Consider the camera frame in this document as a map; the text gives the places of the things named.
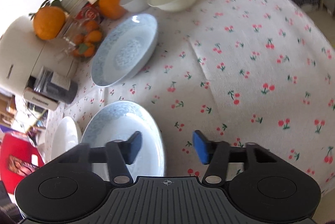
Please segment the red object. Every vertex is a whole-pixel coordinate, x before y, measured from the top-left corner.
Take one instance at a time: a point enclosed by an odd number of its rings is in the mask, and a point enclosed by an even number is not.
[[[4,136],[0,152],[0,177],[5,184],[7,192],[14,194],[16,186],[24,177],[8,170],[8,159],[10,155],[28,163],[31,163],[31,156],[36,155],[39,167],[43,166],[44,162],[37,148],[33,147],[29,142],[16,138],[11,134]]]

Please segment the cherry print tablecloth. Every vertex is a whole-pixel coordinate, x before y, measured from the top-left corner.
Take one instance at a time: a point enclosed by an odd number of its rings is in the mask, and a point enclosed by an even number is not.
[[[191,140],[199,129],[232,146],[259,143],[324,192],[334,187],[334,53],[303,12],[288,0],[197,0],[180,13],[146,12],[159,23],[148,64],[133,79],[102,89],[92,82],[92,61],[82,64],[73,104],[49,113],[46,161],[63,116],[84,131],[102,107],[132,100],[162,132],[168,176],[203,176]],[[108,31],[120,21],[103,25]],[[241,171],[232,165],[229,176]]]

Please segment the black object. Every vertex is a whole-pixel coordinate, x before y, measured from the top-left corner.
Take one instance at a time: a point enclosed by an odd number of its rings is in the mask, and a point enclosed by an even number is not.
[[[50,99],[71,104],[77,95],[78,84],[51,69],[42,67],[35,81],[34,91]]]
[[[15,191],[26,215],[22,224],[314,223],[317,183],[257,144],[230,147],[195,131],[193,146],[209,164],[202,182],[138,177],[134,183],[126,164],[133,163],[141,143],[135,132],[103,148],[80,144],[24,178]],[[107,163],[110,182],[91,172],[93,162]],[[229,162],[243,162],[244,172],[227,182]]]

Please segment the tangerine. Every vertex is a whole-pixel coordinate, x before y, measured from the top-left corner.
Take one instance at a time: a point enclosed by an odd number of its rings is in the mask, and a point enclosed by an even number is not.
[[[120,0],[99,0],[98,5],[105,17],[117,20],[126,13],[126,10],[119,5],[119,2]]]
[[[94,20],[87,21],[84,26],[88,33],[90,33],[91,31],[95,31],[96,29],[99,29],[99,24]]]
[[[84,38],[85,43],[98,43],[101,41],[103,35],[101,31],[91,31]]]
[[[85,36],[84,35],[82,35],[82,34],[77,34],[76,36],[74,36],[74,38],[73,38],[73,43],[75,43],[76,45],[79,45],[79,44],[81,44],[83,41],[84,41],[84,38],[85,38]]]
[[[74,57],[82,57],[83,55],[79,53],[79,49],[75,49],[71,52]]]
[[[92,57],[95,53],[95,46],[90,43],[85,45],[88,46],[88,49],[83,53],[84,57],[86,58]]]
[[[66,17],[64,11],[56,6],[46,6],[38,10],[33,18],[35,34],[42,40],[56,38]]]

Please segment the ribbed grip surface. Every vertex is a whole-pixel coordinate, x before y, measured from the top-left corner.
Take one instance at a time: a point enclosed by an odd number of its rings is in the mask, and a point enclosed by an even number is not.
[[[140,177],[112,191],[107,202],[71,224],[261,224],[241,214],[224,192],[204,187],[195,177]],[[305,219],[301,224],[313,224]],[[23,224],[35,224],[25,220]]]

